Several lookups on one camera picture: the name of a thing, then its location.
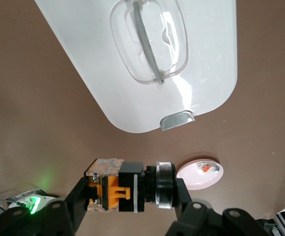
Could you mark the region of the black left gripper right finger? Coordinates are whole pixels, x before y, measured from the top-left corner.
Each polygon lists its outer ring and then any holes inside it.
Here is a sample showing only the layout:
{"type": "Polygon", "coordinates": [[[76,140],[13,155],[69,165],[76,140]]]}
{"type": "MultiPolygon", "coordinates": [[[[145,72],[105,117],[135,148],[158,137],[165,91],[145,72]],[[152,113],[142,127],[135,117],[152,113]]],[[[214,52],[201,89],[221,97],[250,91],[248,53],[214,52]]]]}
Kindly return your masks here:
{"type": "Polygon", "coordinates": [[[167,236],[271,236],[273,224],[255,220],[240,208],[216,213],[201,199],[192,200],[184,181],[177,178],[173,187],[173,207],[177,220],[167,236]]]}

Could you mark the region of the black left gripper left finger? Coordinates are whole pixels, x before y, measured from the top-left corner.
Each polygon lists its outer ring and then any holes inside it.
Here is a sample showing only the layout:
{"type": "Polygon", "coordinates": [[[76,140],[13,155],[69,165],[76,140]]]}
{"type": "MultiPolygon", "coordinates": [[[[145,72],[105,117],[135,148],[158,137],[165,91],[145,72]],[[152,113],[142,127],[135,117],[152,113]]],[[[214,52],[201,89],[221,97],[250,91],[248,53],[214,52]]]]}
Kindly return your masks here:
{"type": "Polygon", "coordinates": [[[20,206],[0,214],[0,236],[74,236],[86,212],[87,179],[80,178],[69,195],[54,199],[42,210],[30,214],[20,206]]]}

